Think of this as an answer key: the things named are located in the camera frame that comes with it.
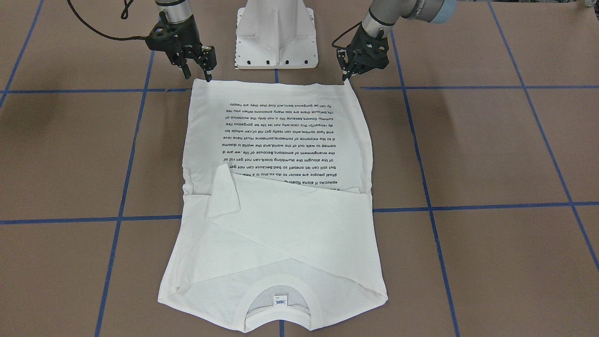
black cable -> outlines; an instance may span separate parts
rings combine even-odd
[[[120,14],[120,18],[126,20],[129,17],[129,7],[131,7],[131,5],[133,4],[133,0],[123,0],[123,2],[125,3],[125,9]]]
[[[335,40],[334,40],[334,41],[331,43],[331,47],[333,47],[333,48],[338,48],[338,49],[345,49],[345,47],[336,46],[336,45],[335,45],[335,43],[336,43],[337,41],[339,41],[339,39],[340,39],[340,38],[344,37],[344,36],[345,36],[345,34],[349,33],[349,32],[350,32],[352,29],[354,29],[354,28],[356,28],[357,26],[359,26],[359,25],[360,25],[360,23],[362,23],[362,22],[358,22],[358,23],[356,23],[356,24],[355,24],[355,25],[353,25],[353,26],[352,26],[350,29],[348,29],[348,30],[344,31],[344,32],[343,32],[341,35],[339,35],[339,37],[338,37],[338,38],[336,38],[336,39],[335,39]]]
[[[116,41],[145,40],[146,39],[146,37],[143,37],[143,36],[112,37],[110,35],[106,35],[106,34],[102,33],[101,31],[95,29],[94,27],[90,26],[89,23],[85,22],[85,20],[83,20],[83,18],[81,16],[79,16],[79,13],[77,13],[77,11],[75,10],[75,7],[73,7],[71,0],[66,0],[66,2],[69,4],[69,7],[71,7],[73,14],[75,14],[75,16],[79,19],[79,21],[81,21],[82,24],[84,24],[86,27],[91,29],[94,33],[96,33],[102,37],[109,38],[111,40],[116,40]]]

white fabric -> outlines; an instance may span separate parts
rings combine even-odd
[[[225,117],[245,116],[231,113],[232,101],[275,105],[309,101],[328,106],[326,113],[334,115],[334,121],[330,119],[325,127],[306,125],[304,130],[334,131],[337,146],[335,154],[328,156],[335,159],[334,169],[323,171],[337,174],[335,184],[319,183],[317,178],[310,186],[301,185],[310,183],[305,179],[287,183],[283,174],[301,170],[282,167],[255,173],[223,160],[222,139],[230,132]],[[275,114],[247,115],[258,113],[264,118]],[[276,115],[283,119],[295,113]],[[302,130],[281,127],[274,130]],[[254,139],[246,146],[252,142],[276,141]],[[319,142],[312,142],[312,147]],[[281,141],[297,143],[307,148],[311,144]],[[309,168],[303,172],[314,172]],[[183,154],[183,218],[158,301],[242,332],[273,320],[313,330],[384,304],[387,295],[374,236],[371,169],[370,135],[349,84],[196,80]],[[274,172],[268,179],[257,177],[268,172]]]
[[[387,301],[370,195],[230,174],[226,164],[214,190],[223,193],[184,197],[160,303],[248,332],[279,319],[313,330]],[[308,308],[248,312],[277,285]]]

white label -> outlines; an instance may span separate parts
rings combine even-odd
[[[287,295],[274,296],[274,306],[287,306]]]

